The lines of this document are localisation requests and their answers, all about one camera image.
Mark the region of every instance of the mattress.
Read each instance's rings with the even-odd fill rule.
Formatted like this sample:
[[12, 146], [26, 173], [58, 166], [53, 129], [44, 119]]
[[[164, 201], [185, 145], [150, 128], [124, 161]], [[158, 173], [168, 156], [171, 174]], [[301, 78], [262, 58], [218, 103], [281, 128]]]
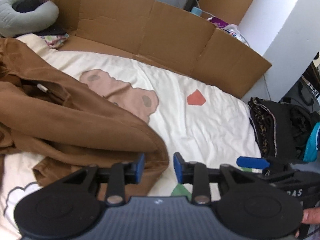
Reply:
[[[261, 157], [247, 105], [217, 87], [133, 59], [50, 49], [34, 34], [18, 39], [53, 67], [143, 119], [162, 137], [171, 161], [150, 196], [190, 196], [192, 186], [177, 183], [172, 163], [175, 152], [186, 161], [202, 162], [210, 168], [222, 163], [236, 166], [239, 156]], [[19, 238], [13, 210], [21, 198], [39, 189], [32, 167], [42, 158], [27, 152], [6, 156], [0, 239]], [[215, 184], [211, 190], [212, 199], [219, 199]]]

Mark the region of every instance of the gray ribbed surface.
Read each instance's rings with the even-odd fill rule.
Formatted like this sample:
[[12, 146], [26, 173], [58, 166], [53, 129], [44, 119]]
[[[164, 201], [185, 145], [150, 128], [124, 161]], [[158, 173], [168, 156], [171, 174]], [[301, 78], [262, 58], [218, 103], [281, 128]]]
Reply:
[[[185, 197], [133, 197], [128, 205], [109, 208], [98, 225], [72, 240], [245, 240], [217, 221], [207, 207]], [[286, 237], [283, 240], [294, 240]]]

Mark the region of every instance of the purple package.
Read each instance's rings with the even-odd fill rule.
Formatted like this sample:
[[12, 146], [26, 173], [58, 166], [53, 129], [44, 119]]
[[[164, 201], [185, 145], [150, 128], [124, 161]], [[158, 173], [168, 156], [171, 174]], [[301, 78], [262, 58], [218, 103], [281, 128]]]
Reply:
[[217, 17], [211, 17], [208, 20], [209, 20], [209, 22], [213, 23], [214, 25], [216, 25], [220, 29], [223, 29], [224, 27], [229, 25], [228, 23], [226, 23], [225, 21], [222, 21], [221, 19], [219, 19]]

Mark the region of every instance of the pillow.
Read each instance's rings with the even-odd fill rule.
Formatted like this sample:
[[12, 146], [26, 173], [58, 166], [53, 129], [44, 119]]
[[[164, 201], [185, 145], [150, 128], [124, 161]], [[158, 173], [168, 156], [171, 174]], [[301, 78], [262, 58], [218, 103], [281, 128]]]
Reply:
[[18, 34], [42, 31], [54, 24], [59, 15], [58, 7], [51, 1], [45, 2], [34, 11], [19, 13], [14, 7], [30, 0], [0, 0], [0, 34], [15, 37]]

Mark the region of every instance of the fingernail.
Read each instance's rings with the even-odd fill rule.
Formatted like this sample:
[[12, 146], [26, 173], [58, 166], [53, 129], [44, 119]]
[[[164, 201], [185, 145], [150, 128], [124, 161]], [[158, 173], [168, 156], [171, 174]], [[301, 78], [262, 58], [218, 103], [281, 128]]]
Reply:
[[304, 212], [303, 212], [303, 219], [302, 219], [302, 222], [307, 221], [308, 216], [309, 216], [309, 213], [308, 213], [308, 212], [306, 212], [306, 211], [304, 211]]

